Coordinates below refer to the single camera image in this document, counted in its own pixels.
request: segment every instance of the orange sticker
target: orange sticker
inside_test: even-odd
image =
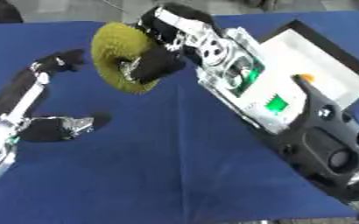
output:
[[[302,78],[304,78],[306,81],[314,82],[314,75],[312,75],[312,74],[303,73],[300,76],[302,76]]]

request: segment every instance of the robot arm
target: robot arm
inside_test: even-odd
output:
[[[83,64],[82,50],[55,53],[39,59],[0,93],[0,176],[14,162],[19,133],[29,124],[29,114],[43,100],[50,79],[58,72],[75,71]]]
[[[243,28],[219,30],[208,15],[183,8],[159,6],[137,26],[178,60],[191,58],[199,83],[256,137],[303,178],[359,213],[359,124],[300,75],[277,80],[284,68],[266,59]],[[133,68],[130,80],[150,80]]]

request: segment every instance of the robot forearm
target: robot forearm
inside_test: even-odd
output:
[[[198,61],[199,83],[242,117],[255,136],[302,177],[359,212],[354,119],[299,75],[275,80],[279,68],[244,29],[219,30],[206,14],[181,7],[170,3],[150,10],[137,27],[179,60],[185,55]],[[137,66],[128,76],[148,80],[140,78]]]

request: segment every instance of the table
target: table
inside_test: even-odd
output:
[[[256,38],[295,18],[359,58],[359,12],[217,17]],[[102,24],[0,24],[0,87],[47,54],[89,48]],[[89,59],[53,80],[38,115],[109,111],[114,121],[68,143],[22,143],[0,180],[0,224],[218,223],[355,215],[313,188],[198,86],[192,66],[151,92],[116,91]],[[359,120],[359,102],[352,107]]]

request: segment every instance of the black glove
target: black glove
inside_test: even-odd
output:
[[[147,11],[137,23],[137,28],[144,33],[147,33],[151,38],[156,39],[158,44],[171,44],[175,40],[178,32],[175,27],[166,24],[155,17],[156,9],[162,6],[165,10],[170,11],[179,17],[199,20],[209,24],[213,27],[216,33],[221,33],[212,17],[207,13],[178,3],[165,3]]]
[[[177,3],[165,3],[162,6],[179,17],[207,23],[220,34],[213,19],[207,13]],[[154,39],[157,43],[157,46],[141,55],[140,63],[130,74],[133,80],[142,84],[182,69],[186,64],[183,60],[183,55],[186,55],[193,63],[201,65],[201,58],[194,53],[195,50],[192,47],[184,46],[183,49],[176,52],[168,51],[164,47],[164,44],[172,44],[175,41],[179,30],[154,16],[158,7],[147,11],[136,25],[136,28],[144,32],[151,39]]]
[[[51,76],[58,72],[78,70],[77,66],[85,64],[83,59],[84,50],[76,49],[68,52],[57,52],[43,59],[38,59],[38,66],[35,68],[35,72],[46,72]]]

